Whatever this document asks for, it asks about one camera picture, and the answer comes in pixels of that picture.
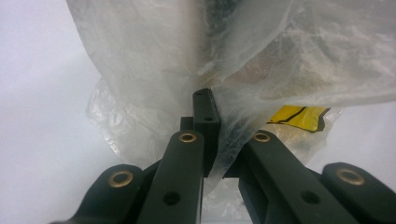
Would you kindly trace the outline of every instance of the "black hole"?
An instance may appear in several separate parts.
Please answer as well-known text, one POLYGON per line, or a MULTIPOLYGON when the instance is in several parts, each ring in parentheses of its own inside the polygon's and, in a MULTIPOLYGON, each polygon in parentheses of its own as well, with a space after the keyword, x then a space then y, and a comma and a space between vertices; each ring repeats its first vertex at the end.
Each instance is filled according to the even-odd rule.
POLYGON ((317 204, 320 203, 320 198, 314 192, 311 191, 303 191, 301 193, 301 197, 306 203, 317 204))
POLYGON ((190 141, 192 140, 192 135, 190 134, 185 134, 181 137, 184 141, 190 141))
POLYGON ((359 177, 350 172, 343 172, 343 176, 351 181, 358 181, 359 177))
POLYGON ((268 135, 263 134, 263 133, 258 133, 256 134, 256 137, 260 140, 267 140, 268 139, 268 135))
POLYGON ((128 178, 128 175, 126 175, 126 174, 118 174, 118 175, 114 176, 113 180, 114 180, 114 182, 122 183, 127 178, 128 178))
POLYGON ((176 192, 168 192, 163 196, 163 202, 167 205, 175 205, 180 202, 180 194, 176 192))

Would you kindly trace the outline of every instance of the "clear plastic bag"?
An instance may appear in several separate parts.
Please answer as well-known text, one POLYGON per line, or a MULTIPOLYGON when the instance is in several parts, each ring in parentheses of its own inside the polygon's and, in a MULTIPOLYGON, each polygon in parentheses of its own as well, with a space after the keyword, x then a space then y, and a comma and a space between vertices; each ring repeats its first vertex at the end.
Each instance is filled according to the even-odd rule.
MULTIPOLYGON (((206 194, 283 105, 396 100, 396 1, 67 3, 103 76, 89 114, 126 161, 160 159, 191 94, 212 88, 222 127, 206 194)), ((309 159, 327 132, 297 142, 296 155, 309 159)))

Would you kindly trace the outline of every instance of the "yellow sticker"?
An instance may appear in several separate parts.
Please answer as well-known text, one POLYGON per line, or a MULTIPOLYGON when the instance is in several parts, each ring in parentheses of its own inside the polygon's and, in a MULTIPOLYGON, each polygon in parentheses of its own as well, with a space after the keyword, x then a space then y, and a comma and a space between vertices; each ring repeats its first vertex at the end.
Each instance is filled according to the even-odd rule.
POLYGON ((319 106, 284 105, 268 123, 289 124, 311 133, 321 132, 325 123, 323 116, 330 108, 319 106))

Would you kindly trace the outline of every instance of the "white surface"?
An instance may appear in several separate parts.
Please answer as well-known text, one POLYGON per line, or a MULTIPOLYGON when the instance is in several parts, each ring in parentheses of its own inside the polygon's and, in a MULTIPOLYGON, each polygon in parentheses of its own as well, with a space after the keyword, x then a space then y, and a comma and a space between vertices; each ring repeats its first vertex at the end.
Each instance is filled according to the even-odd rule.
MULTIPOLYGON (((99 74, 63 0, 0 1, 0 223, 71 217, 119 164, 85 109, 99 74)), ((361 168, 396 190, 396 103, 347 108, 308 166, 361 168)))

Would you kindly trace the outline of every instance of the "crumpled plastic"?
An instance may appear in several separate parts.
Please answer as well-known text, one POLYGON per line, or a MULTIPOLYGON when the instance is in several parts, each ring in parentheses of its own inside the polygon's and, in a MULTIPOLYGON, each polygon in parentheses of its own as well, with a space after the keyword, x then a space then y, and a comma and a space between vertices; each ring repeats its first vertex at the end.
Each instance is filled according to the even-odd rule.
MULTIPOLYGON (((211 87, 222 126, 205 189, 282 105, 396 100, 392 0, 67 3, 103 76, 89 115, 127 162, 160 159, 179 118, 191 115, 192 93, 211 87)), ((296 153, 308 160, 317 142, 296 153)))

